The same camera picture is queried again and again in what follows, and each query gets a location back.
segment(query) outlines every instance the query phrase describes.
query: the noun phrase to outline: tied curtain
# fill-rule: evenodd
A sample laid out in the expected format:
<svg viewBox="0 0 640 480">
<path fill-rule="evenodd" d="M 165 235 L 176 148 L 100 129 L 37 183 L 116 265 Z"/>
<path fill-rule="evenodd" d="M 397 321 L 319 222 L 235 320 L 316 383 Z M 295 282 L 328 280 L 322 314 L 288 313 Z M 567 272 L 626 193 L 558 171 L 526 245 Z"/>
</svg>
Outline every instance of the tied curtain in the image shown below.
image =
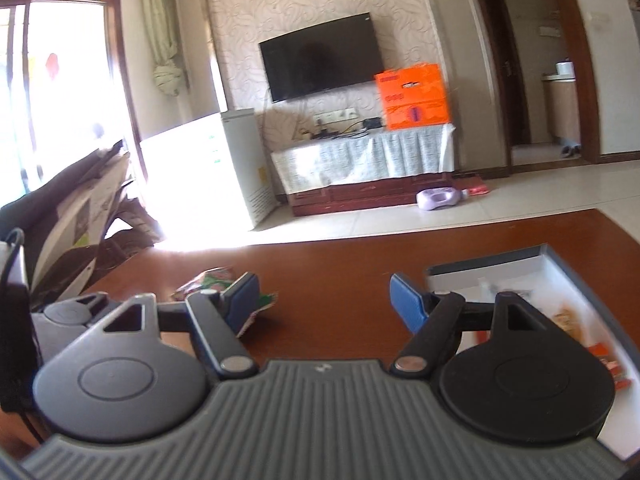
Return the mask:
<svg viewBox="0 0 640 480">
<path fill-rule="evenodd" d="M 175 0 L 142 0 L 142 10 L 156 64 L 154 81 L 162 93 L 175 97 L 183 79 L 175 62 L 179 50 Z"/>
</svg>

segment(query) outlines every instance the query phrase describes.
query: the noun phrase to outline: brown wooden table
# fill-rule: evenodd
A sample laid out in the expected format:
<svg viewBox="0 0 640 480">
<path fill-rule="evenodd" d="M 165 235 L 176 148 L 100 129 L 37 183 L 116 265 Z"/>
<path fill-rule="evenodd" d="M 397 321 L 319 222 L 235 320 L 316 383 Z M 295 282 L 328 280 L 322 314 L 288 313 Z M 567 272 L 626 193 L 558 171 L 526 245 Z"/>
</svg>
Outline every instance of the brown wooden table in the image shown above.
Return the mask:
<svg viewBox="0 0 640 480">
<path fill-rule="evenodd" d="M 125 300 L 153 292 L 167 301 L 203 270 L 252 271 L 276 305 L 242 338 L 268 358 L 379 357 L 386 364 L 409 337 L 388 300 L 389 277 L 422 283 L 425 268 L 549 243 L 640 344 L 640 245 L 597 210 L 438 231 L 249 246 L 189 253 L 146 250 L 92 290 Z"/>
</svg>

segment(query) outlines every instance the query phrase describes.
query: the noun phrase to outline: wall socket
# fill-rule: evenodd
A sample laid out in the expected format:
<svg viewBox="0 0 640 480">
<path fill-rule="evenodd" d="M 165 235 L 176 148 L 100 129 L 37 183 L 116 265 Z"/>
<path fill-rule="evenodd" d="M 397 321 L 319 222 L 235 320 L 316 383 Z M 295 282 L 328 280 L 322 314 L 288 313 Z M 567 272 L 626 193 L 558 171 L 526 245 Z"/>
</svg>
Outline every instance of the wall socket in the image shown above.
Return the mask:
<svg viewBox="0 0 640 480">
<path fill-rule="evenodd" d="M 358 118 L 355 108 L 345 108 L 344 110 L 334 110 L 324 114 L 314 115 L 314 124 L 324 126 L 325 124 L 339 123 L 340 121 L 351 121 Z"/>
</svg>

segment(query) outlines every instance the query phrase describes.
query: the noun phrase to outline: ribbed gray surface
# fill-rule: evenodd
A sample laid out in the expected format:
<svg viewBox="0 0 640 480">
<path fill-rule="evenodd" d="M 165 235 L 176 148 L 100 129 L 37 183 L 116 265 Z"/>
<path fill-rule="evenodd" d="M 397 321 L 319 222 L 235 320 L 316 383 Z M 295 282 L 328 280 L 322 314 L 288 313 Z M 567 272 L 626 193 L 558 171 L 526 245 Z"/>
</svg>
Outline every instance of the ribbed gray surface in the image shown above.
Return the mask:
<svg viewBox="0 0 640 480">
<path fill-rule="evenodd" d="M 161 438 L 107 447 L 55 437 L 24 466 L 42 480 L 610 480 L 625 471 L 593 440 L 553 450 L 483 440 L 427 384 L 395 379 L 377 361 L 271 362 L 223 383 Z"/>
</svg>

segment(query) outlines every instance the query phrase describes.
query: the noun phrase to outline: tv screen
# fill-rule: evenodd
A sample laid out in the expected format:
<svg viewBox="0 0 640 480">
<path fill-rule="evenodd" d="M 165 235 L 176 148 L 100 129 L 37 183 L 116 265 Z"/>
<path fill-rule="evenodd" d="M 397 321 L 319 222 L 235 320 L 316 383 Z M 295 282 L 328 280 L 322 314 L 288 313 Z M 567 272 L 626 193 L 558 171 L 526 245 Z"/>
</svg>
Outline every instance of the tv screen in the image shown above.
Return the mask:
<svg viewBox="0 0 640 480">
<path fill-rule="evenodd" d="M 369 13 L 260 44 L 273 102 L 373 81 L 385 68 Z"/>
</svg>

